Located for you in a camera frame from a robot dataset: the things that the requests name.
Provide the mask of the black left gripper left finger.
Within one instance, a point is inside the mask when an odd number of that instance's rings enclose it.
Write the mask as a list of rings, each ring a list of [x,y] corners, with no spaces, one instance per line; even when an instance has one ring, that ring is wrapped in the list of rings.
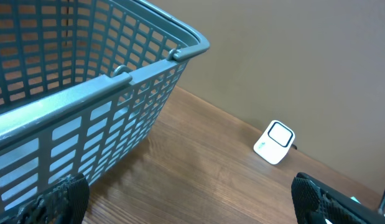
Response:
[[[68,175],[30,200],[0,214],[0,224],[81,224],[90,188],[82,174]]]

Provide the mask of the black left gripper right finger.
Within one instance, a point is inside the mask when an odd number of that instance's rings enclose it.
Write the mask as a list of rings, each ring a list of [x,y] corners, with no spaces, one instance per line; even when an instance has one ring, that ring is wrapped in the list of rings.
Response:
[[[291,184],[298,224],[385,223],[385,190],[379,207],[370,210],[312,176],[299,172]]]

